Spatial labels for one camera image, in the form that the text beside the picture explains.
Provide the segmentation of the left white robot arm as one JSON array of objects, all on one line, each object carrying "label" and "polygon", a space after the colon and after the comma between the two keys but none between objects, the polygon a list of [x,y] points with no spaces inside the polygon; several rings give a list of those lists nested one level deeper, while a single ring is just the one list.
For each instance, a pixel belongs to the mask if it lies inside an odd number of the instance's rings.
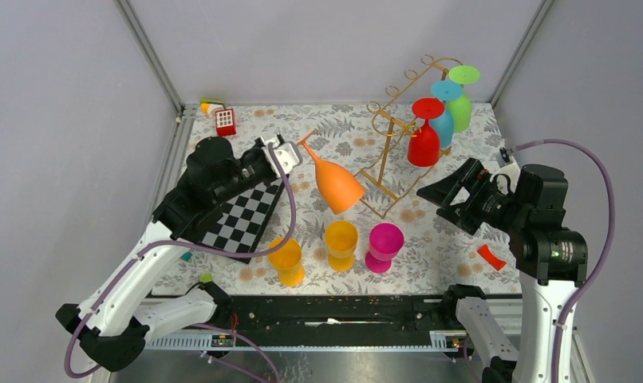
[{"label": "left white robot arm", "polygon": [[226,325],[232,301],[214,282],[201,282],[149,308],[141,303],[183,253],[203,249],[202,241],[222,218],[227,201],[260,184],[281,180],[288,185],[289,174],[301,162],[298,146],[281,135],[257,139],[240,157],[226,138],[201,140],[123,262],[83,302],[57,310],[56,319],[70,333],[69,346],[81,348],[96,369],[117,372],[158,338],[204,323]]}]

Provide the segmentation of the magenta plastic wine glass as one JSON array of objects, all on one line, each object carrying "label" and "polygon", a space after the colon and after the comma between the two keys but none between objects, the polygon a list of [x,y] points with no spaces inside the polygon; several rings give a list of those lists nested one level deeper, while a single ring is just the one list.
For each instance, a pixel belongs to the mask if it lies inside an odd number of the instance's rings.
[{"label": "magenta plastic wine glass", "polygon": [[402,230],[392,223],[379,223],[369,233],[365,264],[374,273],[385,273],[404,246]]}]

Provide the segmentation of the blue plastic wine glass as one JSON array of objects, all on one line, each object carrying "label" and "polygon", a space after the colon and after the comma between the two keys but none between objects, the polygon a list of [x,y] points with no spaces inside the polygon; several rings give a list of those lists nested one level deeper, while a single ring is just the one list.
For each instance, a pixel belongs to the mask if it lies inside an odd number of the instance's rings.
[{"label": "blue plastic wine glass", "polygon": [[442,80],[432,85],[431,94],[444,105],[443,114],[437,117],[431,125],[440,138],[440,150],[445,151],[452,144],[455,128],[454,118],[447,106],[447,102],[460,98],[463,95],[463,88],[454,81]]}]

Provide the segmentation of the gold wire glass rack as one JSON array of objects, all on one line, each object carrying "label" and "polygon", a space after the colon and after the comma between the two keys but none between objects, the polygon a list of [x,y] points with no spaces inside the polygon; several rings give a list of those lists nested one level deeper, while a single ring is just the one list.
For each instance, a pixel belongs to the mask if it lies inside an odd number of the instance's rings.
[{"label": "gold wire glass rack", "polygon": [[431,71],[438,71],[439,79],[447,80],[451,70],[463,64],[455,57],[436,58],[429,53],[420,59],[420,63],[422,64],[420,69],[404,71],[406,82],[403,85],[389,85],[385,88],[386,101],[370,101],[366,105],[366,109],[371,114],[370,127],[385,138],[385,144],[380,155],[371,164],[360,168],[354,175],[364,182],[367,188],[367,194],[362,197],[361,203],[382,219],[385,219],[388,213],[435,168],[434,165],[423,168],[403,191],[390,187],[389,178],[392,172],[397,172],[399,165],[405,162],[405,158],[398,157],[395,151],[407,152],[409,139],[420,130],[417,116],[404,120],[395,116],[393,109],[403,100],[403,95]]}]

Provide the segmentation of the orange plastic wine glass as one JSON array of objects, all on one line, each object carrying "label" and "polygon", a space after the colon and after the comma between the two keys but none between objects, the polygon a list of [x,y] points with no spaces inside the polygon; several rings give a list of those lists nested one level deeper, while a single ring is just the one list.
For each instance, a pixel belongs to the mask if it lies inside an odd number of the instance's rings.
[{"label": "orange plastic wine glass", "polygon": [[360,201],[365,195],[365,188],[349,170],[340,164],[323,160],[314,152],[307,140],[315,133],[315,130],[308,132],[298,145],[308,152],[314,162],[315,180],[322,198],[335,215],[340,215]]}]

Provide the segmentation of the red plastic wine glass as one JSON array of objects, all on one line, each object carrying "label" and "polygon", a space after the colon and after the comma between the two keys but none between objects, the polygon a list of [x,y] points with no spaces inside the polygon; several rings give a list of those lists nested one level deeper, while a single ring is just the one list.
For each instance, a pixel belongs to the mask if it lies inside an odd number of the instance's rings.
[{"label": "red plastic wine glass", "polygon": [[408,161],[417,167],[431,167],[440,158],[440,138],[430,125],[430,120],[443,115],[444,104],[434,97],[425,97],[413,103],[412,112],[415,117],[423,121],[423,124],[410,138]]}]

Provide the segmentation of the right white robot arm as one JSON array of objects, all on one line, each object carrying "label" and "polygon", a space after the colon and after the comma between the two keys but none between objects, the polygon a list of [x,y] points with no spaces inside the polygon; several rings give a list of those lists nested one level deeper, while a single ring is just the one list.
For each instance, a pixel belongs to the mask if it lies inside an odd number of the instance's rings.
[{"label": "right white robot arm", "polygon": [[436,314],[445,325],[463,328],[483,363],[484,382],[564,382],[570,345],[556,345],[571,331],[561,314],[583,286],[588,249],[584,238],[563,226],[568,189],[562,171],[541,164],[523,166],[507,188],[479,160],[471,158],[450,176],[420,188],[437,215],[472,235],[483,225],[509,237],[522,289],[520,346],[515,348],[492,317],[478,286],[451,285]]}]

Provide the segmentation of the green plastic wine glass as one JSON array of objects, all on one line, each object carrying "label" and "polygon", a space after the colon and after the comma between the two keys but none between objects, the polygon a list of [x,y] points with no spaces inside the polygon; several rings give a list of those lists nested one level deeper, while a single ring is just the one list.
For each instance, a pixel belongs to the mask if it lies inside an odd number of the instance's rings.
[{"label": "green plastic wine glass", "polygon": [[[463,88],[465,85],[476,83],[480,79],[480,72],[476,67],[471,65],[458,65],[449,71],[448,78]],[[447,106],[454,120],[454,132],[458,133],[467,130],[472,112],[471,101],[468,95],[462,92],[457,99],[448,101]]]}]

